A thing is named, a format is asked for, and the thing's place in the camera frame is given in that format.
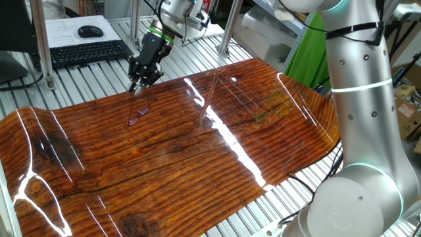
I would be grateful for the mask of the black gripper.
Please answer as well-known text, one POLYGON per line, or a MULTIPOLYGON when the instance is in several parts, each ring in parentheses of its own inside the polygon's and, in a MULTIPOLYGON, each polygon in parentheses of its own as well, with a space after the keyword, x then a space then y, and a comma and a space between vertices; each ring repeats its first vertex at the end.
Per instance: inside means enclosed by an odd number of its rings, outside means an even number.
POLYGON ((147 32, 142 39, 142 49, 138 56, 129 57, 128 78, 132 82, 128 92, 143 93, 145 86, 152 86, 164 73, 159 65, 166 57, 173 43, 153 32, 147 32))

